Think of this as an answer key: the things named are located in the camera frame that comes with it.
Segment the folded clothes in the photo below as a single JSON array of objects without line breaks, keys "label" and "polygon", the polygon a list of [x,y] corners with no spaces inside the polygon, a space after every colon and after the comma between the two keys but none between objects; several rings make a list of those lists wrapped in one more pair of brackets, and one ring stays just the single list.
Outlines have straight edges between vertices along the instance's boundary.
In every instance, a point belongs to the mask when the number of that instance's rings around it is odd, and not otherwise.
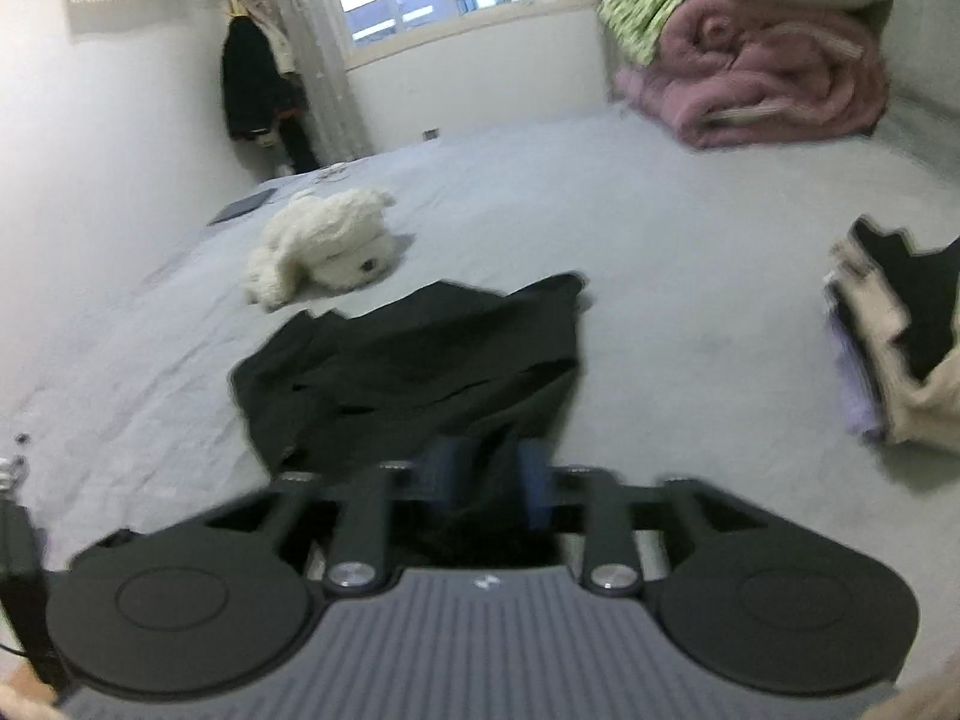
[{"label": "folded clothes", "polygon": [[960,241],[918,253],[904,232],[861,218],[832,254],[880,386],[886,440],[960,451]]},{"label": "folded clothes", "polygon": [[827,315],[827,337],[840,374],[840,403],[848,432],[866,439],[879,439],[883,434],[881,407],[874,399],[857,346],[836,310]]},{"label": "folded clothes", "polygon": [[698,148],[863,132],[888,98],[864,25],[770,0],[688,0],[667,21],[656,62],[625,68],[616,85]]}]

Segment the black circular pad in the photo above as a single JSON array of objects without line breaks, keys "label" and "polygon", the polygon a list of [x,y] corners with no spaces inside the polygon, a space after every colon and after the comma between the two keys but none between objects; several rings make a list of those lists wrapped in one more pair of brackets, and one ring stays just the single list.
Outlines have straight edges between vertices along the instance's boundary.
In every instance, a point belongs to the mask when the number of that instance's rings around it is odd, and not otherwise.
[{"label": "black circular pad", "polygon": [[917,602],[884,565],[792,529],[724,533],[664,581],[659,617],[690,658],[749,688],[829,695],[889,680]]},{"label": "black circular pad", "polygon": [[173,697],[263,668],[309,610],[304,581],[258,536],[196,528],[82,560],[47,624],[64,659],[105,688]]}]

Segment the gray bed sheet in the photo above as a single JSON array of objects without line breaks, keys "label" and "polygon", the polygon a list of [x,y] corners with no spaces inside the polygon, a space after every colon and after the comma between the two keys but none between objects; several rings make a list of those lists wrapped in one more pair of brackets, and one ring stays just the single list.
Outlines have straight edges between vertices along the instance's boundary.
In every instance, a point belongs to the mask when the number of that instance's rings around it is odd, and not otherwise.
[{"label": "gray bed sheet", "polygon": [[697,153],[620,109],[441,139],[349,166],[325,191],[392,191],[412,236],[360,292],[244,303],[274,201],[205,230],[139,290],[78,319],[11,415],[47,560],[263,485],[229,370],[294,312],[362,314],[445,278],[515,290],[582,271],[584,376],[558,463],[632,483],[693,474],[888,562],[923,610],[908,675],[960,647],[960,461],[845,434],[824,338],[827,249],[861,213],[925,245],[960,234],[954,186],[880,143]]}]

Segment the folded blanket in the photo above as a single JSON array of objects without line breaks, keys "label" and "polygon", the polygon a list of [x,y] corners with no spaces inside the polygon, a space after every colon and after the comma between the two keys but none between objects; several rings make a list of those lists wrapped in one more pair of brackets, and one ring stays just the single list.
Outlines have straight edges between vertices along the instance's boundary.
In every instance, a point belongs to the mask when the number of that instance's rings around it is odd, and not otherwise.
[{"label": "folded blanket", "polygon": [[667,21],[656,62],[621,71],[616,85],[698,148],[863,132],[888,97],[865,26],[772,0],[688,0]]}]

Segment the white stuffed animal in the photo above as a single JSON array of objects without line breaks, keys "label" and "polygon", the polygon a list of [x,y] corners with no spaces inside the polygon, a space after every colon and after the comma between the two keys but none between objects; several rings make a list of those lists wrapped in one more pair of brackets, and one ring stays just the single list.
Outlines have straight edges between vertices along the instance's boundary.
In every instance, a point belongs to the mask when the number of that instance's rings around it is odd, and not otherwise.
[{"label": "white stuffed animal", "polygon": [[248,300],[275,311],[307,280],[342,292],[378,278],[397,255],[397,240],[383,220],[383,209],[392,204],[390,194],[371,189],[294,194],[267,223],[248,260]]}]

